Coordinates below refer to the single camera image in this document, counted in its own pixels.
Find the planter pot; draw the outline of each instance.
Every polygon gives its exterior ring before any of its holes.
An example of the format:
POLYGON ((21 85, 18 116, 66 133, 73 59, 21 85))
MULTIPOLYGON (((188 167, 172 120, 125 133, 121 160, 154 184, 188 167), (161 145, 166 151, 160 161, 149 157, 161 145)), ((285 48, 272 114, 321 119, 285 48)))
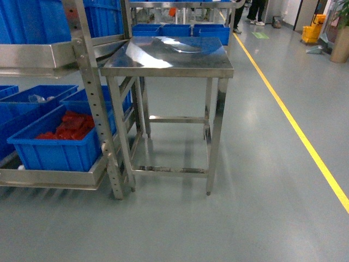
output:
POLYGON ((349 26, 338 31, 330 60, 334 63, 345 63, 349 58, 349 26))

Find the table top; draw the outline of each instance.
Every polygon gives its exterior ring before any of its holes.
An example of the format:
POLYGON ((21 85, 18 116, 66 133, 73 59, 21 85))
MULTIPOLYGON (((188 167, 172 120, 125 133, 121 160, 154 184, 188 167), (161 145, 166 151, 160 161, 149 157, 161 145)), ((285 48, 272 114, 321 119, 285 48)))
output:
POLYGON ((232 78, 218 38, 133 37, 101 68, 104 76, 232 78))

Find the metal cart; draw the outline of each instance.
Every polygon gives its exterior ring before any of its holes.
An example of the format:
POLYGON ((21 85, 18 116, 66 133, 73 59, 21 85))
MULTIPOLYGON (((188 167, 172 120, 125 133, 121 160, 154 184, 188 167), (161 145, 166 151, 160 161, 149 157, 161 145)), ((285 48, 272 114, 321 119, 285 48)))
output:
MULTIPOLYGON (((123 199, 127 188, 134 190, 135 180, 132 176, 123 175, 119 169, 122 162, 118 156, 119 138, 118 135, 113 137, 110 131, 97 61, 103 63, 103 58, 113 54, 129 36, 124 34, 91 39, 83 1, 62 0, 62 3, 72 40, 48 45, 0 45, 0 76, 59 78, 80 70, 103 155, 89 172, 73 172, 17 170, 20 161, 16 154, 12 154, 1 163, 0 186, 96 190, 108 173, 115 198, 123 199)), ((135 78, 126 78, 118 88, 127 92, 132 89, 136 97, 134 83, 135 78)), ((134 123, 140 130, 137 100, 133 101, 133 105, 123 116, 128 131, 134 123)))

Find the stainless steel shelf rack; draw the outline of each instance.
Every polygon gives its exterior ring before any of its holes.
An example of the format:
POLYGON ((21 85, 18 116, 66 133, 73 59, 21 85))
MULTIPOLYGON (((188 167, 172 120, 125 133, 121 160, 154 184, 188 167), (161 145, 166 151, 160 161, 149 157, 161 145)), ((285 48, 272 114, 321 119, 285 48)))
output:
MULTIPOLYGON (((0 76, 59 78, 80 70, 103 155, 89 172, 68 172, 17 170, 19 160, 12 154, 0 163, 0 186, 96 190, 108 173, 115 198, 123 199, 127 187, 135 190, 135 179, 126 172, 122 174, 119 169, 122 162, 119 136, 112 136, 110 131, 97 60, 110 56, 130 38, 127 19, 124 19, 124 35, 91 39, 83 1, 62 0, 62 3, 72 40, 51 45, 0 45, 0 76)), ((123 3, 124 17, 130 16, 129 8, 125 8, 127 4, 123 3)), ((132 90, 136 97, 135 83, 136 78, 125 78, 119 88, 126 94, 132 90)), ((127 123, 127 131, 136 123, 138 133, 142 134, 137 103, 134 100, 133 108, 122 117, 127 123)))
POLYGON ((232 50, 232 39, 233 39, 233 25, 234 25, 234 16, 235 9, 242 7, 245 4, 245 0, 240 2, 230 1, 230 2, 130 2, 131 8, 223 8, 228 9, 225 25, 228 26, 228 17, 231 14, 231 23, 230 23, 230 35, 229 43, 227 48, 228 56, 230 56, 232 50))

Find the red item in bin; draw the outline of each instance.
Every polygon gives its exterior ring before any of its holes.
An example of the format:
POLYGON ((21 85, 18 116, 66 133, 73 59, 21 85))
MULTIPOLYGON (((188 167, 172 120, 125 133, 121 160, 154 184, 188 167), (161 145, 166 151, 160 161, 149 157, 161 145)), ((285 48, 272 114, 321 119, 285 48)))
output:
POLYGON ((38 135, 36 139, 82 140, 93 128, 92 116, 67 111, 62 117, 62 123, 57 127, 55 134, 46 132, 38 135))

